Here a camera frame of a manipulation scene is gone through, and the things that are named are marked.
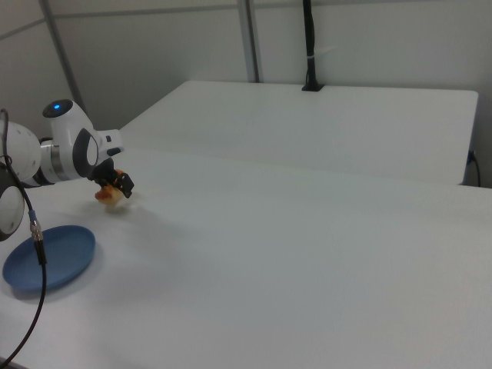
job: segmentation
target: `orange object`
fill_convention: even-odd
[[[116,171],[119,175],[124,173],[119,169],[116,169]],[[94,197],[104,205],[116,205],[123,197],[123,192],[108,184],[107,186],[101,187],[101,190]]]

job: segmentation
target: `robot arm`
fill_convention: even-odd
[[[39,142],[27,128],[8,124],[7,151],[12,167],[25,187],[89,178],[110,184],[130,197],[133,182],[113,168],[111,156],[122,152],[118,130],[96,131],[82,109],[71,100],[53,101],[43,111],[53,138]],[[0,152],[3,153],[4,122],[0,120]],[[0,241],[13,234],[21,223],[24,201],[0,159]]]
[[[51,125],[53,139],[37,144],[41,155],[38,170],[22,179],[29,186],[87,178],[97,165],[124,150],[118,130],[96,131],[71,100],[52,102],[43,116]]]

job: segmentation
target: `white table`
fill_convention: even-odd
[[[472,91],[184,83],[127,127],[131,146],[459,184]]]
[[[83,225],[98,244],[84,274],[49,294],[16,362],[492,365],[488,190],[169,152],[151,139],[139,148],[137,125],[116,158],[136,184],[120,211],[84,180],[30,191],[45,229]],[[0,281],[2,354],[36,304]]]

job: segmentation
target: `blue plate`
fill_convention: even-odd
[[[60,287],[77,277],[94,257],[95,237],[87,228],[64,225],[43,231],[47,289]],[[32,238],[22,242],[3,265],[3,278],[20,291],[40,291],[41,267]]]

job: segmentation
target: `white wall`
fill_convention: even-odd
[[[50,3],[98,129],[120,128],[187,80],[248,81],[236,0]]]
[[[302,7],[291,3],[255,1],[265,82],[304,82],[304,19]],[[316,48],[336,47],[317,58],[321,82],[478,91],[474,147],[483,185],[492,187],[492,1],[322,5],[313,16]]]
[[[42,110],[59,98],[71,93],[38,1],[1,1],[0,106],[42,137],[50,133]]]

